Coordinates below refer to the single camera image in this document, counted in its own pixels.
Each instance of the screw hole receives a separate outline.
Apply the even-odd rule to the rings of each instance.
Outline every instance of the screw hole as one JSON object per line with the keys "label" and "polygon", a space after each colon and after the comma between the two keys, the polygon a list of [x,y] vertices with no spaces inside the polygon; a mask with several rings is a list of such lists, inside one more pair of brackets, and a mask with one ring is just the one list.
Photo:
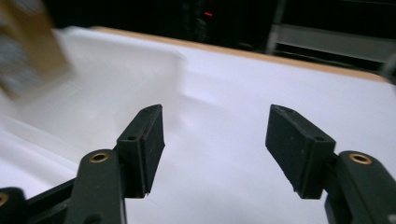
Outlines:
{"label": "screw hole", "polygon": [[0,207],[8,201],[8,194],[0,193]]}
{"label": "screw hole", "polygon": [[364,165],[373,163],[373,161],[369,157],[364,156],[362,154],[358,154],[358,153],[350,154],[349,158],[352,159],[354,162],[364,164]]}
{"label": "screw hole", "polygon": [[136,136],[129,136],[129,137],[128,137],[128,140],[131,140],[131,141],[134,141],[134,140],[136,140],[136,139],[137,139]]}
{"label": "screw hole", "polygon": [[102,162],[108,159],[107,153],[97,153],[90,157],[90,162]]}
{"label": "screw hole", "polygon": [[100,224],[102,222],[102,218],[98,214],[89,215],[84,220],[84,224]]}

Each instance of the cardboard box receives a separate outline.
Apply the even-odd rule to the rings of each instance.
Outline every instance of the cardboard box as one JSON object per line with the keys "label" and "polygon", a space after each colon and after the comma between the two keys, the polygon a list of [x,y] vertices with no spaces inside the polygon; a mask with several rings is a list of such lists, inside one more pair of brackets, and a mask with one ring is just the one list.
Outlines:
{"label": "cardboard box", "polygon": [[22,95],[67,67],[38,0],[0,1],[0,87]]}

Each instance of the white table surface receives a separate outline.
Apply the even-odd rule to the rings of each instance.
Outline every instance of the white table surface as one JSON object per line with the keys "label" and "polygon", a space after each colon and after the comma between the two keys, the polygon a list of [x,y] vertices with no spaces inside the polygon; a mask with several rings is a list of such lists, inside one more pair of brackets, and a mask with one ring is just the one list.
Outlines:
{"label": "white table surface", "polygon": [[130,223],[327,223],[265,147],[271,104],[297,110],[396,177],[396,92],[364,78],[73,28],[73,69],[43,91],[0,99],[0,188],[27,197],[72,178],[112,148],[145,106],[162,104],[166,147],[152,192],[127,200]]}

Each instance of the blurred box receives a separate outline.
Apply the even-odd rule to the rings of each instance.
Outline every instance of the blurred box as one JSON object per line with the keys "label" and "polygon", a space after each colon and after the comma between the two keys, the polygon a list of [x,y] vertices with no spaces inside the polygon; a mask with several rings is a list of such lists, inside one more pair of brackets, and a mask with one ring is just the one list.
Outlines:
{"label": "blurred box", "polygon": [[0,87],[22,95],[67,67],[39,0],[0,1]]}

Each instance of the red indicator light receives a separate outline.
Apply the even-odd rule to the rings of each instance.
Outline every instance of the red indicator light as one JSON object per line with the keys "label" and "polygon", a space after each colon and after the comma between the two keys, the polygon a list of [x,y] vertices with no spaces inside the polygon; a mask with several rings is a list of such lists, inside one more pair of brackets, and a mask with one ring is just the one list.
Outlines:
{"label": "red indicator light", "polygon": [[205,12],[204,13],[207,17],[213,17],[213,13],[211,13],[211,12]]}

